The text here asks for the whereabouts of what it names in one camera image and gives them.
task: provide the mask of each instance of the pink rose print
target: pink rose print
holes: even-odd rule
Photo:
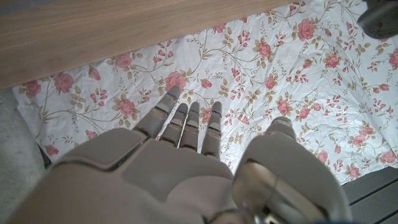
[[[262,117],[263,118],[272,119],[271,111],[266,110],[266,113]]]
[[[312,61],[310,59],[306,59],[306,61],[303,64],[303,68],[309,68],[311,67]]]
[[[238,91],[240,91],[241,93],[244,93],[244,88],[241,88],[241,89],[238,90]],[[236,90],[231,90],[231,93],[234,93],[234,94],[235,94],[235,95],[233,95],[233,96],[231,97],[232,100],[235,99],[235,96],[238,97],[238,99],[241,98],[241,93],[238,93]]]
[[[265,42],[264,43],[260,43],[259,44],[259,48],[260,48],[259,54],[260,54],[261,57],[267,58],[268,56],[270,56],[271,47],[269,46],[269,44],[267,44]]]
[[[231,68],[231,71],[232,71],[232,75],[234,76],[235,80],[237,82],[240,81],[241,77],[239,76],[239,71],[234,68]]]
[[[360,134],[359,136],[356,136],[353,140],[353,144],[356,146],[360,146],[362,145],[362,143],[364,143],[366,140],[365,136]]]
[[[166,91],[169,91],[173,86],[177,85],[180,87],[181,92],[184,91],[184,87],[187,84],[185,78],[181,73],[172,72],[165,78],[166,82]]]
[[[130,53],[118,55],[114,58],[114,64],[120,68],[126,68],[131,65],[132,58]]]
[[[245,117],[242,119],[242,123],[244,123],[244,124],[246,124],[246,125],[249,125],[249,124],[250,124],[247,116],[245,116]]]
[[[350,24],[349,22],[347,22],[346,25],[347,25],[347,30],[350,30],[351,28],[353,28],[353,25]]]
[[[278,40],[278,45],[277,45],[277,47],[278,46],[280,46],[280,45],[282,45],[282,44],[284,44],[284,41],[283,41],[283,39],[286,37],[286,35],[284,34],[284,35],[282,35],[282,36],[280,36],[279,37],[279,35],[278,34],[276,34],[275,35],[275,37],[276,37],[276,39]]]
[[[397,69],[398,67],[398,52],[391,54],[390,60],[388,61],[393,69]]]
[[[370,159],[361,159],[361,161],[364,163],[363,164],[363,167],[369,167],[370,166],[370,164],[369,164],[369,162],[371,161]]]
[[[307,77],[306,74],[303,74],[303,75],[300,75],[300,74],[301,74],[301,71],[300,71],[300,70],[297,70],[297,71],[296,71],[296,75],[294,76],[294,81],[295,81],[295,82],[304,83],[304,82],[308,82],[308,81],[309,81],[309,80],[306,78],[306,77]]]
[[[42,90],[42,86],[37,81],[31,81],[25,85],[26,94],[29,96],[36,96]]]
[[[343,161],[341,159],[337,160],[336,163],[333,164],[333,167],[337,172],[341,171],[341,168],[343,167]]]
[[[318,159],[323,164],[325,164],[325,162],[328,160],[328,153],[322,150],[321,152],[318,153]]]
[[[213,27],[213,32],[222,34],[225,30],[225,26],[226,26],[226,24],[221,24],[221,25],[215,26],[215,27]]]
[[[298,37],[301,41],[311,39],[314,32],[315,26],[310,19],[303,19],[303,21],[298,24]]]
[[[44,148],[50,156],[57,155],[59,152],[58,149],[54,146],[44,146]]]
[[[368,67],[368,70],[372,70],[372,72],[377,72],[377,67],[376,67],[376,63],[372,62],[371,66]]]
[[[379,110],[381,111],[383,108],[385,108],[387,105],[385,105],[384,103],[381,103],[381,100],[377,100],[376,98],[373,99],[373,106],[375,106],[376,108],[374,109],[374,112],[379,112]],[[370,114],[373,114],[372,109],[369,108],[368,112],[370,112]]]
[[[304,107],[304,108],[301,108],[300,113],[298,115],[300,116],[300,118],[304,119],[304,118],[307,118],[309,112],[310,112],[310,109]]]
[[[94,103],[97,102],[97,97],[95,96],[94,93],[90,94],[91,99],[93,99]]]
[[[386,162],[394,162],[397,159],[396,154],[392,149],[390,149],[388,152],[383,153],[383,155],[380,158],[380,161],[385,164]]]
[[[357,179],[359,177],[359,175],[360,175],[359,169],[357,167],[355,167],[355,166],[347,166],[347,172],[346,173],[349,174],[349,176],[352,179]]]
[[[326,68],[336,68],[337,65],[340,65],[339,56],[333,54],[329,57],[326,55]]]
[[[203,115],[203,120],[209,122],[210,115],[211,115],[211,108],[207,108],[205,114]]]
[[[267,87],[267,89],[271,90],[275,86],[275,80],[271,77],[268,77],[266,78],[264,84]]]
[[[386,110],[386,112],[391,114],[392,112],[394,112],[394,110],[390,107],[388,110]]]
[[[338,103],[338,102],[339,102],[339,99],[340,99],[340,95],[337,95],[337,96],[334,95],[334,96],[333,96],[333,102],[334,102],[334,103]],[[330,99],[327,99],[327,100],[326,100],[326,103],[329,103],[328,106],[330,106],[331,108],[335,107],[335,104],[334,104],[334,103],[330,103]]]
[[[336,145],[335,147],[335,153],[340,154],[341,153],[341,147],[339,145]]]
[[[242,123],[244,123],[244,124],[246,124],[246,125],[249,125],[249,124],[250,124],[250,123],[249,123],[249,120],[248,120],[248,117],[247,117],[247,116],[243,117],[243,114],[241,114],[241,115],[238,116],[238,120],[240,120]]]
[[[160,50],[157,52],[157,54],[160,55],[160,56],[165,56],[165,53],[163,52],[162,49],[160,49]]]
[[[97,137],[97,134],[95,134],[94,131],[89,131],[89,130],[86,130],[86,135],[87,135],[88,139],[90,139],[90,140]]]
[[[120,101],[120,113],[124,115],[133,115],[135,104],[129,100]]]
[[[364,127],[360,132],[360,134],[363,136],[368,136],[372,133],[373,133],[373,128],[371,128],[371,127]]]
[[[304,138],[297,138],[297,142],[305,142]]]
[[[95,94],[92,93],[90,94],[91,99],[93,100],[94,103],[97,103],[97,96],[99,95],[99,100],[105,100],[107,99],[108,96],[106,96],[106,90],[101,90],[101,89],[95,89]],[[98,106],[104,106],[105,103],[104,101],[100,101],[98,103]]]
[[[249,41],[249,40],[250,40],[250,32],[242,31],[242,34],[240,34],[240,35],[238,36],[238,40],[239,40],[239,43],[240,43],[240,44],[242,44],[242,43],[245,42],[245,41]]]
[[[92,66],[90,66],[90,69],[88,70],[88,76],[90,78],[94,78],[97,81],[101,79],[100,72]]]
[[[211,84],[211,82],[207,79],[202,79],[201,85],[203,88],[210,88],[213,84]]]
[[[341,77],[340,74],[337,74],[337,78],[334,78],[333,81],[335,82],[335,84],[337,83],[337,85],[341,86],[341,82],[343,78]]]
[[[285,100],[280,100],[278,104],[278,110],[284,116],[289,112],[289,102]]]
[[[328,37],[330,37],[330,36],[331,36],[330,30],[329,30],[329,29],[325,29],[325,34],[326,34]]]
[[[67,73],[61,72],[55,77],[55,88],[62,93],[69,93],[72,88],[73,78]]]
[[[387,84],[381,84],[379,87],[380,87],[380,89],[381,89],[382,91],[388,91],[388,90],[390,90],[390,85],[387,85]]]
[[[321,110],[321,105],[319,103],[314,103],[313,104],[313,109],[316,111],[320,111]]]
[[[161,61],[162,61],[161,58],[158,58],[158,57],[155,57],[155,56],[154,56],[153,59],[154,59],[154,63],[157,63],[157,62],[161,62]]]

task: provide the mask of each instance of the robotic fingertip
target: robotic fingertip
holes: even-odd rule
[[[223,105],[217,101],[216,103],[213,104],[213,106],[211,107],[212,112],[218,113],[219,115],[221,115],[222,111],[223,111]]]
[[[167,94],[174,96],[174,98],[180,97],[181,89],[179,86],[173,86],[168,90]]]
[[[180,104],[180,106],[178,106],[178,108],[177,108],[177,112],[181,112],[183,114],[187,114],[188,113],[188,106],[185,103]]]
[[[196,113],[199,113],[199,103],[198,102],[193,102],[192,104],[191,104],[191,108],[189,108],[189,110],[190,111],[193,111],[193,112],[196,112]]]
[[[288,119],[288,118],[286,118],[286,117],[284,117],[284,116],[279,116],[279,117],[275,118],[275,119],[271,122],[271,124],[277,123],[278,121],[285,121],[285,122],[288,122],[288,123],[291,123],[291,122],[292,122],[290,119]]]

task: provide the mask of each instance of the gray floor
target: gray floor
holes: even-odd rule
[[[37,183],[44,166],[11,89],[0,90],[0,125],[0,223],[4,223]]]
[[[398,169],[387,167],[343,185],[356,223],[398,223]]]

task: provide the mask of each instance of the floral bedsheet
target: floral bedsheet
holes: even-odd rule
[[[360,0],[299,1],[13,92],[52,161],[109,129],[131,129],[178,85],[179,102],[201,105],[200,137],[222,102],[221,160],[232,171],[250,140],[286,116],[297,142],[343,184],[398,167],[398,49],[363,34],[365,10]]]

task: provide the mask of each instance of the robot finger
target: robot finger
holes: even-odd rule
[[[150,138],[156,138],[181,94],[180,87],[173,86],[163,98],[142,118],[133,130]]]
[[[214,103],[211,107],[211,116],[201,147],[203,155],[213,156],[217,160],[220,159],[222,110],[223,105],[220,102]]]
[[[163,141],[166,144],[170,144],[173,147],[178,146],[178,142],[180,141],[181,131],[187,113],[188,113],[188,106],[185,103],[180,104],[172,120],[164,129],[164,132],[160,137],[160,141]]]
[[[193,102],[188,112],[179,147],[198,151],[199,103]]]

